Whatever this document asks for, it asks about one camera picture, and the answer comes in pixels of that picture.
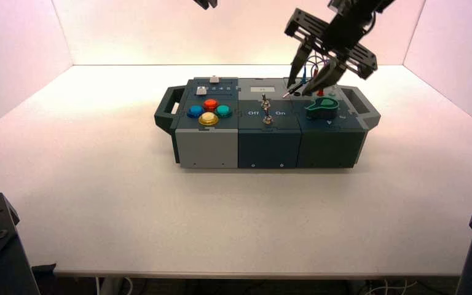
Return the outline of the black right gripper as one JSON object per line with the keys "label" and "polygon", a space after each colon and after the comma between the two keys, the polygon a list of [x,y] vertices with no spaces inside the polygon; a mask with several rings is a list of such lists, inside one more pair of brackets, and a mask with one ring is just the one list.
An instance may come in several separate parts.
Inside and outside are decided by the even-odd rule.
{"label": "black right gripper", "polygon": [[336,14],[328,23],[318,17],[295,9],[285,34],[300,42],[289,72],[288,88],[292,86],[309,55],[315,51],[330,61],[310,80],[302,95],[311,95],[335,85],[346,69],[362,79],[377,70],[376,55],[360,40],[373,29],[377,14],[381,14],[392,1],[330,1],[328,7]]}

